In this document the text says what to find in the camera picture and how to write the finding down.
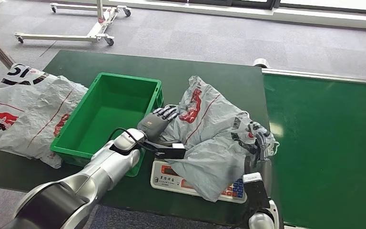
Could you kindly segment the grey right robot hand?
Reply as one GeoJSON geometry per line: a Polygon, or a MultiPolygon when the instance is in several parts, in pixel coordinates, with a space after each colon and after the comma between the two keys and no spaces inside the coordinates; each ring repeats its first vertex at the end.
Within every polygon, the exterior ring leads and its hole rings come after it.
{"type": "Polygon", "coordinates": [[[273,180],[272,162],[268,157],[267,141],[266,137],[261,133],[257,133],[255,137],[256,153],[254,154],[254,160],[251,159],[250,155],[245,157],[244,173],[250,174],[252,169],[257,169],[264,182],[264,188],[266,190],[267,196],[270,198],[273,180]]]}

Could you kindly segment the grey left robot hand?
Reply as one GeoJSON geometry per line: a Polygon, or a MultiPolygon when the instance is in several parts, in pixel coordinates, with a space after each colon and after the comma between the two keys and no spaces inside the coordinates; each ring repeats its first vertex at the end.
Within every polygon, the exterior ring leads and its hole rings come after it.
{"type": "Polygon", "coordinates": [[[179,115],[176,105],[160,107],[147,114],[137,125],[151,142],[159,139],[161,133],[167,128],[169,123],[179,115]]]}

